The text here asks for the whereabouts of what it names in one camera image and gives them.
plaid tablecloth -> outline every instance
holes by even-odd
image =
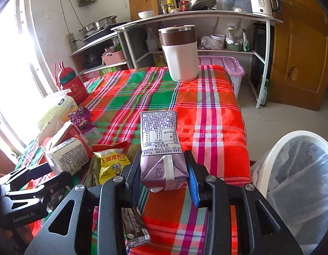
[[[81,105],[92,112],[94,125],[103,134],[100,144],[129,141],[127,156],[132,162],[140,149],[140,112],[175,110],[183,150],[192,150],[199,164],[229,184],[250,182],[246,134],[229,76],[216,65],[200,69],[197,79],[184,83],[172,81],[167,68],[107,73],[86,82],[90,96]],[[129,254],[202,253],[207,211],[194,207],[186,186],[159,193],[142,188],[138,207],[151,244],[128,250]],[[237,254],[234,207],[231,216],[232,253]],[[92,254],[97,253],[97,220],[96,208]]]

tiled floor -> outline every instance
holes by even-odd
[[[309,130],[328,141],[328,93],[317,112],[276,103],[256,109],[255,97],[244,80],[238,104],[247,130],[250,160],[259,160],[282,136],[294,130]]]

power outlet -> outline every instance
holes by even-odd
[[[76,39],[74,37],[74,33],[70,33],[66,35],[66,40],[69,48],[69,52],[73,53],[78,49]]]

white wall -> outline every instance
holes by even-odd
[[[71,0],[83,25],[106,16],[117,15],[117,22],[130,21],[129,0],[96,0],[95,3],[78,7],[77,0]],[[79,24],[68,0],[62,0],[69,27],[76,39],[83,39]],[[53,70],[53,63],[63,61],[65,66],[75,69],[72,59],[68,56],[66,44],[67,29],[62,15],[59,0],[31,0],[34,25],[41,50],[47,64]]]

electric kettle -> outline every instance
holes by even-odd
[[[250,2],[253,14],[272,17],[272,13],[280,9],[280,0],[276,0],[275,8],[272,8],[272,0],[250,0]]]

